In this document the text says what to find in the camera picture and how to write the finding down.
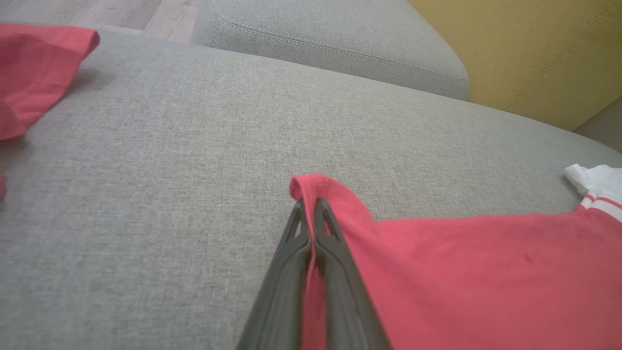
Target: red cloth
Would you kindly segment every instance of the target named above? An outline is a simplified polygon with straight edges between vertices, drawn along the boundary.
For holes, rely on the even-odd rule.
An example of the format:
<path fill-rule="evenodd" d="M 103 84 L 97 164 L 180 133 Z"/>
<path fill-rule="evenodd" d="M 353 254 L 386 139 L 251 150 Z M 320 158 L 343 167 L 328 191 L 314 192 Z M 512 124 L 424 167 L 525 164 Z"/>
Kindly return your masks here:
<path fill-rule="evenodd" d="M 329 177 L 290 194 L 307 217 L 328 200 L 395 350 L 622 349 L 622 222 L 601 209 L 376 222 Z M 309 271 L 304 349 L 324 348 L 322 289 Z"/>
<path fill-rule="evenodd" d="M 0 140 L 24 135 L 99 43 L 91 29 L 0 24 Z M 0 199 L 3 194 L 0 173 Z"/>

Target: seam stitching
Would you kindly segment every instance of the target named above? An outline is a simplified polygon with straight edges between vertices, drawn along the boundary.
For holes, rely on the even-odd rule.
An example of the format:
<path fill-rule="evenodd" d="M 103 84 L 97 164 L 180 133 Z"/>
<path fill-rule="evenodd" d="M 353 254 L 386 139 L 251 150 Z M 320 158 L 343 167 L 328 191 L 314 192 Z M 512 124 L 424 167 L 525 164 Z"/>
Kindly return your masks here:
<path fill-rule="evenodd" d="M 423 73 L 427 73 L 430 75 L 435 75 L 441 78 L 447 78 L 447 79 L 451 79 L 451 80 L 457 80 L 460 82 L 466 82 L 468 81 L 468 78 L 455 78 L 455 77 L 451 77 L 449 75 L 445 75 L 445 74 L 441 74 L 438 72 L 433 72 L 431 70 L 427 70 L 427 69 L 423 69 L 421 67 L 415 67 L 413 65 L 409 65 L 409 64 L 405 64 L 402 62 L 397 62 L 394 60 L 390 60 L 390 59 L 386 59 L 384 57 L 380 57 L 380 56 L 373 56 L 373 55 L 369 55 L 369 54 L 364 54 L 361 52 L 356 52 L 354 50 L 347 50 L 347 49 L 341 49 L 339 47 L 333 47 L 330 46 L 328 44 L 323 44 L 320 42 L 314 42 L 313 40 L 307 40 L 307 39 L 298 39 L 296 37 L 289 37 L 288 35 L 285 34 L 273 34 L 270 33 L 269 31 L 264 31 L 262 29 L 258 29 L 255 27 L 251 27 L 251 26 L 246 26 L 243 24 L 238 24 L 234 21 L 231 21 L 229 19 L 226 19 L 225 17 L 223 17 L 217 10 L 216 8 L 213 6 L 213 4 L 210 4 L 210 7 L 212 8 L 212 11 L 215 13 L 215 17 L 216 19 L 218 19 L 220 22 L 231 26 L 239 31 L 243 31 L 246 32 L 248 34 L 254 34 L 254 35 L 258 35 L 261 37 L 266 37 L 268 39 L 274 39 L 274 40 L 279 40 L 279 41 L 283 41 L 283 42 L 288 42 L 290 44 L 297 44 L 297 45 L 301 45 L 301 46 L 307 46 L 307 47 L 311 47 L 313 49 L 320 49 L 320 50 L 324 50 L 327 52 L 334 52 L 334 53 L 338 53 L 338 54 L 343 54 L 343 55 L 347 55 L 347 56 L 352 56 L 352 57 L 357 57 L 357 58 L 361 58 L 361 59 L 365 59 L 365 60 L 370 60 L 372 62 L 379 62 L 379 63 L 384 63 L 384 64 L 389 64 L 389 65 L 397 65 L 397 66 L 403 66 L 403 67 L 407 67 L 407 68 L 412 68 L 418 71 L 421 71 Z"/>
<path fill-rule="evenodd" d="M 572 48 L 574 48 L 577 45 L 577 42 L 585 37 L 585 35 L 588 34 L 600 22 L 603 16 L 607 12 L 609 12 L 609 10 L 616 4 L 616 2 L 619 2 L 619 0 L 614 0 L 610 2 L 607 7 L 601 9 L 601 12 L 594 16 L 594 18 L 591 20 L 591 22 L 588 23 L 588 27 L 584 31 L 578 33 L 570 42 L 564 45 L 559 53 L 555 55 L 555 57 L 553 57 L 551 61 L 549 61 L 549 63 L 544 65 L 544 67 L 542 67 L 542 69 L 540 69 L 540 71 L 535 76 L 533 76 L 527 83 L 525 83 L 525 85 L 523 85 L 522 88 L 520 88 L 518 92 L 514 94 L 514 96 L 505 101 L 505 103 L 501 105 L 500 109 L 507 111 L 508 108 L 516 103 L 525 93 L 530 91 L 531 88 L 551 70 L 551 68 L 557 61 L 559 61 L 565 54 L 567 54 Z"/>

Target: red stripe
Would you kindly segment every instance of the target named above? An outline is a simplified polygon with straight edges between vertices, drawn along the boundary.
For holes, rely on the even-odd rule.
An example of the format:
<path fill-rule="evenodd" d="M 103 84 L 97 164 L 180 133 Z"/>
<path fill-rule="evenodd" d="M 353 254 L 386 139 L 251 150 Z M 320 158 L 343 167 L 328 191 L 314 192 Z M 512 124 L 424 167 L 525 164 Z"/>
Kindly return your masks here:
<path fill-rule="evenodd" d="M 599 197 L 599 198 L 597 199 L 597 201 L 607 202 L 607 203 L 609 203 L 609 204 L 613 204 L 614 206 L 616 206 L 616 207 L 618 207 L 618 208 L 622 209 L 622 204 L 620 204 L 620 203 L 618 203 L 618 202 L 616 202 L 616 201 L 612 201 L 612 200 L 611 200 L 611 199 L 609 199 L 609 198 Z"/>

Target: sofa cushion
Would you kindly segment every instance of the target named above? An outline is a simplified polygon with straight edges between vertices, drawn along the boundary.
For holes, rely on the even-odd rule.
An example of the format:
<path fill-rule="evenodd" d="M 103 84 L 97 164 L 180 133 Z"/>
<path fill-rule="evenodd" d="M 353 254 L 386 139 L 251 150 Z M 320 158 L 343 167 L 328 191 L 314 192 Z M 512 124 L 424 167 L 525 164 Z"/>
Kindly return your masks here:
<path fill-rule="evenodd" d="M 452 48 L 406 1 L 206 0 L 193 43 L 466 100 Z"/>
<path fill-rule="evenodd" d="M 323 173 L 377 219 L 558 213 L 564 167 L 622 154 L 527 118 L 265 57 L 101 33 L 0 146 L 0 344 L 233 349 Z"/>

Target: red t-shirt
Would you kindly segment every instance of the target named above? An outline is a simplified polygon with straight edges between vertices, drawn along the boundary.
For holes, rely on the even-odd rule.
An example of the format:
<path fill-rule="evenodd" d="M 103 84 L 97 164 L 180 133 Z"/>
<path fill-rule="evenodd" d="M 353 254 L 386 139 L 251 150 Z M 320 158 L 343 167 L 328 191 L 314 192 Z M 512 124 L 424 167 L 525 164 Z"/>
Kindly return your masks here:
<path fill-rule="evenodd" d="M 330 203 L 395 350 L 622 349 L 622 222 L 602 209 L 376 222 L 329 177 L 290 193 Z M 303 348 L 323 349 L 316 268 L 303 314 Z"/>

